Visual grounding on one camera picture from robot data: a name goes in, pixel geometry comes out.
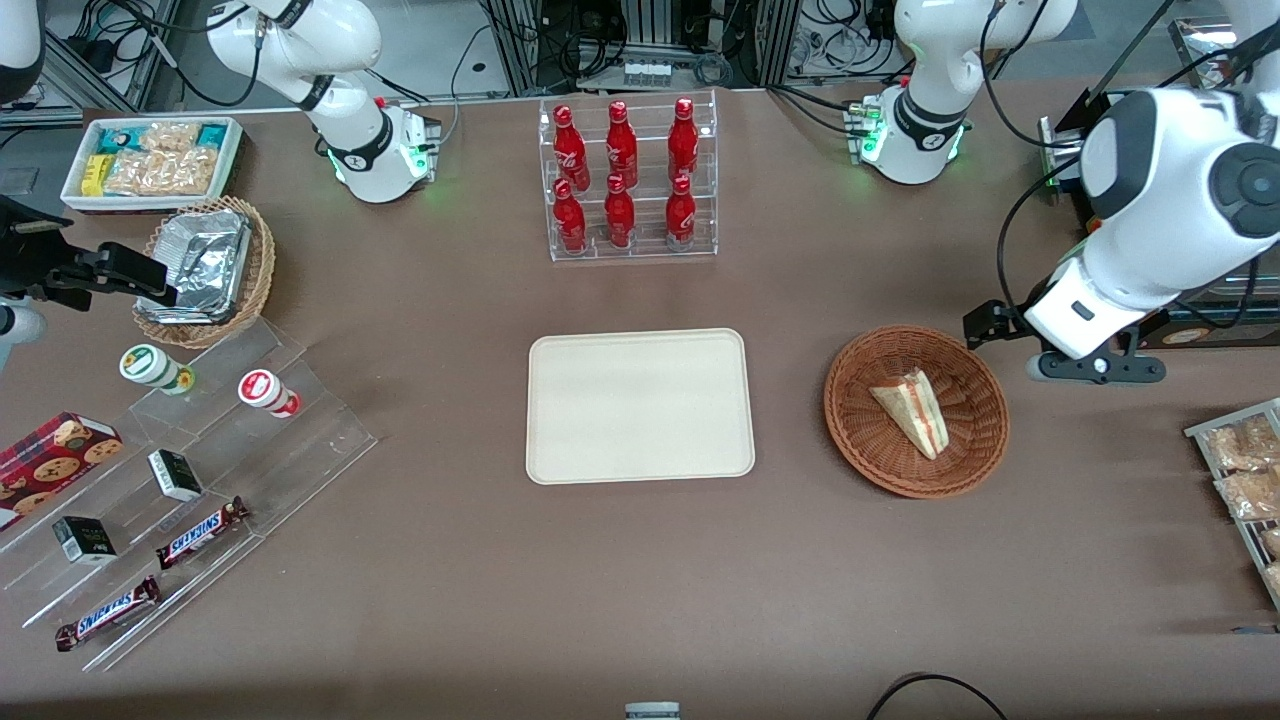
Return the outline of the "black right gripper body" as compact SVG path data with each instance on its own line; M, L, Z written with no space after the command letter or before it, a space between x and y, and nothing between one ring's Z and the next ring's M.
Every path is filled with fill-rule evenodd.
M73 222L1 197L1 292L4 299L31 299L72 310L92 305L93 268L82 263L83 249L67 242Z

